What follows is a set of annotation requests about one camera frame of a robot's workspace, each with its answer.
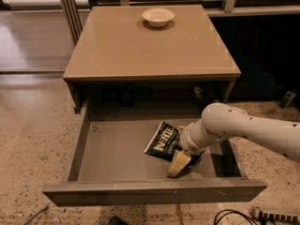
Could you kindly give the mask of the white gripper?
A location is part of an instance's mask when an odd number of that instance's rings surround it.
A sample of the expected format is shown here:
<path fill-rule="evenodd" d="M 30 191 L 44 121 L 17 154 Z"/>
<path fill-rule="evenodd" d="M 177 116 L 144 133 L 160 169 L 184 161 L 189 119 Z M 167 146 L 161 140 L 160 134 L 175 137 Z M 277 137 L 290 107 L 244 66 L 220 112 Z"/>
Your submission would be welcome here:
<path fill-rule="evenodd" d="M 205 148 L 196 144 L 190 135 L 191 125 L 178 126 L 179 131 L 179 143 L 183 149 L 181 151 L 176 150 L 171 166 L 168 170 L 169 177 L 177 176 L 191 161 L 191 156 L 198 156 L 205 151 Z"/>

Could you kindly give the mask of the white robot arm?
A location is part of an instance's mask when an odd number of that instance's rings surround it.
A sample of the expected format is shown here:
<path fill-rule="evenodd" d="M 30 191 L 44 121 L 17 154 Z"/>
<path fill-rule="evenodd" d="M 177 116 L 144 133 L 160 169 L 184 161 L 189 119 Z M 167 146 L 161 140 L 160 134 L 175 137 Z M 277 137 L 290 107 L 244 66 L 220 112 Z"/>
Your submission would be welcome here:
<path fill-rule="evenodd" d="M 176 177 L 193 156 L 201 155 L 208 146 L 241 137 L 271 151 L 300 162 L 300 124 L 261 118 L 224 103 L 212 103 L 202 111 L 201 119 L 179 127 L 179 145 L 168 170 Z"/>

